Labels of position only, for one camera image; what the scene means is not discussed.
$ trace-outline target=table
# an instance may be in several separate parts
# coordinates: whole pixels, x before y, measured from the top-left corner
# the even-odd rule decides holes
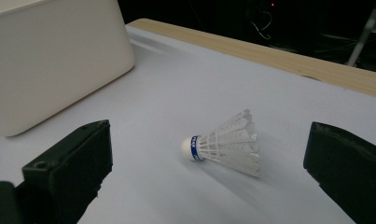
[[[376,73],[157,21],[127,31],[134,68],[33,129],[0,137],[0,180],[19,184],[27,162],[77,127],[109,119],[113,171],[79,223],[354,223],[302,162],[313,121],[376,145]],[[260,178],[183,158],[185,138],[246,108]]]

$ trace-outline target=white table surface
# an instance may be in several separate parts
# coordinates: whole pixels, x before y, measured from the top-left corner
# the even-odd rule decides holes
[[[376,145],[376,98],[128,27],[132,71],[26,133],[0,137],[0,180],[109,119],[114,166],[79,223],[354,223],[303,169],[313,121]],[[193,162],[182,141],[249,108],[261,177]]]

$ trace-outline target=badminton shuttlecock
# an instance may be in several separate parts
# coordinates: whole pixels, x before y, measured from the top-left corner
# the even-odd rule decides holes
[[[252,115],[246,109],[207,135],[187,138],[181,149],[191,161],[208,159],[258,176],[260,166],[256,140]]]

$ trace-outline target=cable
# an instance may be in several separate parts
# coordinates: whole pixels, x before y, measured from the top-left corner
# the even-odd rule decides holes
[[[191,4],[191,1],[188,0],[188,5],[190,6],[191,10],[193,11],[194,17],[199,22],[199,25],[201,26],[202,30],[206,32],[204,25],[202,24],[202,20],[200,20],[199,15],[197,14],[196,10],[194,9],[193,4]]]
[[[368,43],[371,43],[373,41],[376,41],[376,36],[370,36],[366,43],[368,44]],[[330,52],[330,51],[335,51],[335,50],[353,49],[354,46],[356,45],[356,43],[357,43],[357,40],[351,40],[351,43],[341,45],[341,46],[338,46],[338,47],[333,48],[333,49],[319,49],[319,50],[316,50],[314,53],[325,53],[325,52]]]
[[[272,37],[271,37],[270,35],[264,35],[264,34],[262,33],[262,31],[264,31],[265,29],[267,29],[267,28],[270,26],[270,24],[272,24],[272,14],[270,14],[270,12],[267,12],[267,11],[261,11],[261,12],[264,12],[264,13],[268,14],[269,17],[270,17],[270,20],[269,20],[269,22],[267,23],[267,25],[265,25],[263,28],[259,29],[258,26],[257,26],[253,21],[249,21],[249,22],[251,22],[251,24],[254,25],[255,29],[258,31],[258,33],[261,35],[261,37],[263,37],[263,38],[266,39],[266,40],[269,40],[269,39],[271,39]]]

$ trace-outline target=dark background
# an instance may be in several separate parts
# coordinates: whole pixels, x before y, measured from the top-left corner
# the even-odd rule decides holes
[[[163,21],[347,63],[376,0],[118,0],[126,23]],[[356,67],[376,72],[376,34]]]

